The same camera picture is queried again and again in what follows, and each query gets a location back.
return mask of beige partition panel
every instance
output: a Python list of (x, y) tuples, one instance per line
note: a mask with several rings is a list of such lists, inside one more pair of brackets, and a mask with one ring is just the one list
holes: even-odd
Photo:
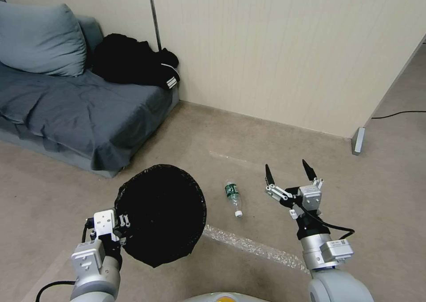
[(181, 99), (351, 137), (426, 33), (426, 0), (155, 0)]

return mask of gray bed sheet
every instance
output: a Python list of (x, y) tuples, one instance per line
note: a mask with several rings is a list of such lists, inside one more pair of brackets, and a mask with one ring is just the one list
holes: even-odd
[(39, 137), (49, 153), (72, 151), (91, 170), (117, 172), (176, 104), (176, 90), (108, 83), (89, 70), (57, 77), (0, 63), (0, 126), (21, 140)]

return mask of green bottle label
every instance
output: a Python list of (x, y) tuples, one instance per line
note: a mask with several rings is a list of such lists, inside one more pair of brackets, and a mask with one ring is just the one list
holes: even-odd
[(231, 195), (238, 195), (237, 185), (230, 183), (225, 186), (226, 196), (229, 198)]

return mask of black jacket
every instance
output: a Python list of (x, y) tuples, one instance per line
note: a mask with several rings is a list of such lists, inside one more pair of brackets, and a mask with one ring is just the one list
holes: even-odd
[(108, 82), (147, 84), (172, 89), (180, 80), (178, 58), (162, 49), (151, 50), (147, 41), (112, 33), (96, 47), (92, 72)]

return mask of beige carpet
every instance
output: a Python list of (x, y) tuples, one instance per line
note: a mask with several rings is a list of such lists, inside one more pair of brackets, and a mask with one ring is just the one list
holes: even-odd
[[(376, 115), (425, 109), (425, 88), (422, 48)], [(302, 158), (325, 179), (324, 220), (356, 230), (349, 238), (355, 256), (343, 269), (376, 301), (424, 300), (425, 141), (425, 114), (372, 120), (357, 157), (345, 139), (181, 102), (114, 179), (0, 143), (1, 300), (33, 301), (44, 284), (73, 280), (68, 256), (84, 219), (111, 207), (125, 181), (157, 163), (181, 167), (198, 181), (212, 226), (301, 257), (296, 223), (263, 190), (265, 163), (280, 186), (305, 183)], [(227, 178), (240, 188), (241, 220), (226, 202)], [(204, 237), (192, 255), (156, 269), (123, 258), (118, 301), (178, 301), (218, 290), (308, 300), (309, 275)], [(70, 292), (70, 286), (51, 288), (42, 302), (67, 301)]]

